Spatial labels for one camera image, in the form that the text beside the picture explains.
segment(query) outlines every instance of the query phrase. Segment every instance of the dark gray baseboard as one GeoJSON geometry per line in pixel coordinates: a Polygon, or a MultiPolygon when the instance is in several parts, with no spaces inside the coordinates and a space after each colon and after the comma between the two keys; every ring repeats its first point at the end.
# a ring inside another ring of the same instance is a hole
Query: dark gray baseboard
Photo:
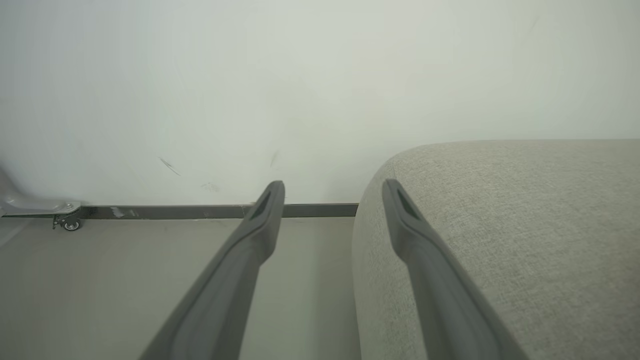
{"type": "MultiPolygon", "coordinates": [[[[186,220],[244,218],[251,205],[226,206],[83,206],[80,218],[129,220],[186,220]]],[[[358,204],[290,204],[284,218],[354,217],[358,204]]]]}

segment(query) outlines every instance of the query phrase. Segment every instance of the white wall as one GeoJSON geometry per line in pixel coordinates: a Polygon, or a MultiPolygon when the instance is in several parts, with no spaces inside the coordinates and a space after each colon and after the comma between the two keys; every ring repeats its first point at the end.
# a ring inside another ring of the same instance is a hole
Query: white wall
{"type": "Polygon", "coordinates": [[[0,166],[89,204],[248,203],[273,179],[357,202],[415,145],[640,137],[639,20],[637,0],[3,0],[0,166]]]}

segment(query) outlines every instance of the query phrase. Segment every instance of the textured fabric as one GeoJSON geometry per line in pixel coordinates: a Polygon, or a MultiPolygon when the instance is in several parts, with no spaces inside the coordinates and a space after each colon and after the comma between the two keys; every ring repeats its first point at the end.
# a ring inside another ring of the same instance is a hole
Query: textured fabric
{"type": "Polygon", "coordinates": [[[353,231],[362,359],[424,359],[382,207],[390,177],[531,359],[640,359],[640,140],[445,143],[382,166],[353,231]]]}

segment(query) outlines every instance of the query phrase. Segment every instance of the gray floor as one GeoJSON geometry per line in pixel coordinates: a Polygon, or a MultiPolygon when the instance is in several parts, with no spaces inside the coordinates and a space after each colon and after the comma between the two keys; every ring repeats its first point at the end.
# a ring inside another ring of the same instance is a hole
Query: gray floor
{"type": "MultiPolygon", "coordinates": [[[[238,223],[0,219],[0,359],[136,359],[238,223]]],[[[352,227],[282,220],[241,359],[360,359],[352,227]]]]}

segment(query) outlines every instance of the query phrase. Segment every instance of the black caster wheel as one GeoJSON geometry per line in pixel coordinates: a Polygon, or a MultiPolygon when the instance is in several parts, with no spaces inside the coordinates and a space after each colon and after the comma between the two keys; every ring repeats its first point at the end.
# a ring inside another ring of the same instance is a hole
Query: black caster wheel
{"type": "Polygon", "coordinates": [[[66,218],[60,220],[62,227],[67,231],[76,231],[80,229],[80,219],[78,218],[66,218]]]}

